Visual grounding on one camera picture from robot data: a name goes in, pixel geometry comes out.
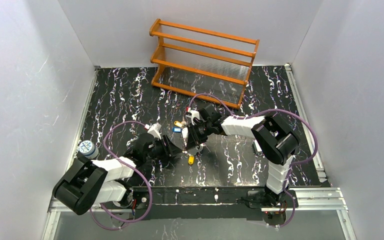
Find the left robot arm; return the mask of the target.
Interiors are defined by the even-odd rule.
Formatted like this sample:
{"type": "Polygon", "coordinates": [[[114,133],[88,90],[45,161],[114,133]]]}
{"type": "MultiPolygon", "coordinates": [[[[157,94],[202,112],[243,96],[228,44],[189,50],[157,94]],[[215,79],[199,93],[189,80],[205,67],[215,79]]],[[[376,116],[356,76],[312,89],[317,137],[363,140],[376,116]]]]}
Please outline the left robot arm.
{"type": "Polygon", "coordinates": [[[158,138],[143,133],[119,158],[76,158],[54,186],[52,195],[77,215],[83,215],[95,204],[118,202],[129,207],[133,188],[126,180],[134,175],[134,170],[148,160],[170,160],[181,152],[167,135],[158,138]]]}

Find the silver metal keyring plate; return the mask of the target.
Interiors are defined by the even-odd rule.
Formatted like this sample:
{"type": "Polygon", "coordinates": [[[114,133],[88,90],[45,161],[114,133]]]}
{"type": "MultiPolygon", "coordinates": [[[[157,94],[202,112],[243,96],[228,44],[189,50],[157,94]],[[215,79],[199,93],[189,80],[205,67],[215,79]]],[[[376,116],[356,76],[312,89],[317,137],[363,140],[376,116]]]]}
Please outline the silver metal keyring plate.
{"type": "Polygon", "coordinates": [[[199,153],[201,153],[204,149],[204,144],[201,143],[200,145],[194,145],[193,147],[191,148],[187,148],[187,145],[188,145],[188,142],[190,140],[193,140],[193,138],[191,137],[191,135],[189,134],[189,130],[187,127],[183,128],[182,129],[182,137],[183,137],[183,149],[184,151],[190,155],[190,156],[196,156],[198,155],[199,153]]]}

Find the yellow key tag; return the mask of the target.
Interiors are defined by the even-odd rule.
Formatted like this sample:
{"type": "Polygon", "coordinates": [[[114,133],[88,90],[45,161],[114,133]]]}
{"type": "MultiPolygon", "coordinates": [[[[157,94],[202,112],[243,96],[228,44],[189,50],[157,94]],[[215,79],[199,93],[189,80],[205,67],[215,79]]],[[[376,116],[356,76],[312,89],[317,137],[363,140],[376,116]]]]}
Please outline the yellow key tag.
{"type": "Polygon", "coordinates": [[[187,163],[188,163],[190,166],[192,166],[192,165],[194,164],[194,162],[195,162],[195,157],[194,157],[193,155],[190,155],[190,156],[188,157],[187,163]]]}

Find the blue key tag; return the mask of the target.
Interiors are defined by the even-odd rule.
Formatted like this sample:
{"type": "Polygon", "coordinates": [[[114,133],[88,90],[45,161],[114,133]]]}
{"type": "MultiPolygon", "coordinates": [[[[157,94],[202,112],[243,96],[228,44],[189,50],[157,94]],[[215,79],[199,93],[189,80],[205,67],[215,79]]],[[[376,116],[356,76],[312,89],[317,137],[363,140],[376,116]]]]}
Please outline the blue key tag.
{"type": "Polygon", "coordinates": [[[181,132],[182,132],[182,129],[181,129],[180,127],[173,127],[173,128],[172,128],[172,131],[173,131],[174,133],[181,133],[181,132]]]}

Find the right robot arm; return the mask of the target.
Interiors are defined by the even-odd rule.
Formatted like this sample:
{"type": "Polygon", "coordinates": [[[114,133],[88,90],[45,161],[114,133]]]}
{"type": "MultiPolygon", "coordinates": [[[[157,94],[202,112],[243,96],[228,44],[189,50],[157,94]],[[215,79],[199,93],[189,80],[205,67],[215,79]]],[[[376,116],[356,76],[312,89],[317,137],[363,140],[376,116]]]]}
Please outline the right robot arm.
{"type": "Polygon", "coordinates": [[[249,203],[277,205],[288,188],[287,174],[300,138],[277,113],[263,116],[223,115],[209,104],[199,110],[186,108],[191,123],[184,136],[186,151],[198,149],[210,135],[243,136],[254,139],[268,160],[268,178],[259,196],[246,197],[249,203]]]}

